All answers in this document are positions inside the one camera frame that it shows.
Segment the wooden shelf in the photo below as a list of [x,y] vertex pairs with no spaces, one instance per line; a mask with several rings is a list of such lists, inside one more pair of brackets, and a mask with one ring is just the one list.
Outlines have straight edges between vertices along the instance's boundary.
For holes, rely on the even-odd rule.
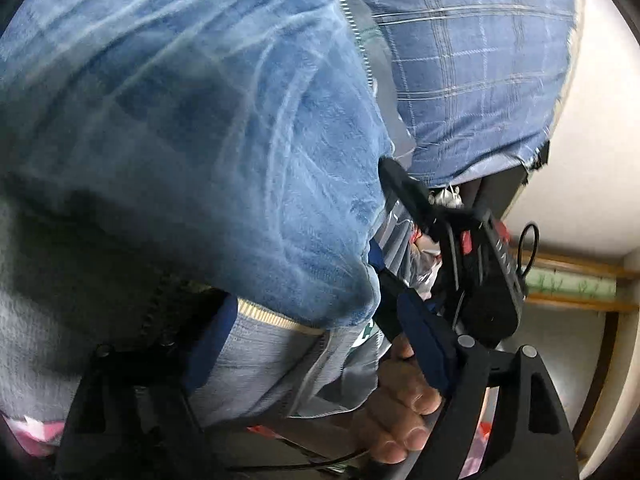
[[597,310],[599,312],[633,312],[638,306],[621,301],[604,301],[595,298],[580,298],[568,294],[544,294],[532,292],[527,296],[527,303],[556,306],[560,308],[580,308],[582,310]]
[[[523,265],[529,261],[531,251],[522,251]],[[602,264],[599,262],[591,262],[580,258],[571,258],[569,256],[559,256],[557,254],[538,253],[536,255],[535,267],[542,269],[565,270],[566,272],[575,272],[577,274],[586,274],[588,276],[599,276],[603,278],[619,278],[621,280],[640,280],[640,271],[628,270],[624,267]]]

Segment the finger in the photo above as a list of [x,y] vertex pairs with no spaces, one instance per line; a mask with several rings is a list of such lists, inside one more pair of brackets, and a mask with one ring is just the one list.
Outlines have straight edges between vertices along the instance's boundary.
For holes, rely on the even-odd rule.
[[379,384],[391,396],[421,415],[435,412],[442,399],[431,388],[416,363],[388,360],[378,367]]
[[383,388],[369,396],[365,409],[405,449],[418,451],[427,443],[429,432],[422,417],[387,395]]
[[391,358],[392,359],[408,359],[414,356],[414,349],[411,348],[409,340],[404,334],[396,336],[391,343]]
[[380,427],[367,410],[358,410],[353,415],[351,431],[359,444],[369,449],[373,460],[385,464],[397,464],[406,458],[406,451]]

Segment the blue garment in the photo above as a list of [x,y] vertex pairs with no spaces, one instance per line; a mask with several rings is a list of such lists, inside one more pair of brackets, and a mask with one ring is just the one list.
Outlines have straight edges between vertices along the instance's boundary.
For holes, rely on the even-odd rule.
[[569,64],[574,0],[364,0],[393,55],[410,173],[445,186],[530,165]]
[[337,0],[27,0],[0,124],[41,210],[307,326],[378,304],[391,143]]

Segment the blue plaid fabric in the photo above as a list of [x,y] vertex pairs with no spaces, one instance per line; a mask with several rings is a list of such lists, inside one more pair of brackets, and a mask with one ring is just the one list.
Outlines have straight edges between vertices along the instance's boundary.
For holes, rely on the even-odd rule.
[[364,1],[393,55],[413,176],[443,186],[535,160],[569,65],[574,0]]

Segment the yellow striped trim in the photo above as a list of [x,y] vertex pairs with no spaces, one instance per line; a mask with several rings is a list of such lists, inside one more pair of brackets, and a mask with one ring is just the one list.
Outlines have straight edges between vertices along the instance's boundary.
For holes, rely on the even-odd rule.
[[286,317],[278,316],[269,310],[265,310],[263,307],[252,301],[238,299],[238,313],[245,317],[255,319],[267,325],[277,326],[286,330],[295,330],[296,332],[302,332],[307,335],[321,335],[324,330],[321,328],[311,328],[308,326],[296,323]]

